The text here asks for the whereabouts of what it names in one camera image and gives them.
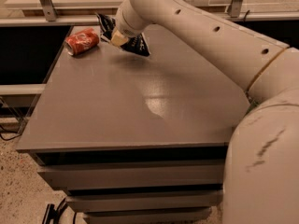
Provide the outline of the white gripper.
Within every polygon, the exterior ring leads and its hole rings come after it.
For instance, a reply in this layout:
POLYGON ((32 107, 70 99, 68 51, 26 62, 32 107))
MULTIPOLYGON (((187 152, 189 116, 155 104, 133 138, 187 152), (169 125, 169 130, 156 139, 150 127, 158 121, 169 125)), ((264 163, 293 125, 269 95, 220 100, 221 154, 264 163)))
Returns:
POLYGON ((111 44, 120 47, 128 42, 128 37, 140 35, 147 27, 144 21, 133 9, 129 0, 122 2, 116 13, 116 28, 112 32, 111 44))

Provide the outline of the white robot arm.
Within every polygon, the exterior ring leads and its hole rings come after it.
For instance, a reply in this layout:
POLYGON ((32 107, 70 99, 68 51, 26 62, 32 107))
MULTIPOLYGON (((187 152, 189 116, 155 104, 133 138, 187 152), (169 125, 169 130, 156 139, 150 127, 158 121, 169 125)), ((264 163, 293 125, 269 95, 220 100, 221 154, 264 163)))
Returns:
POLYGON ((223 178, 223 224, 299 224, 297 49, 183 0, 126 0, 117 29, 156 23, 238 85, 258 107, 235 128, 223 178))

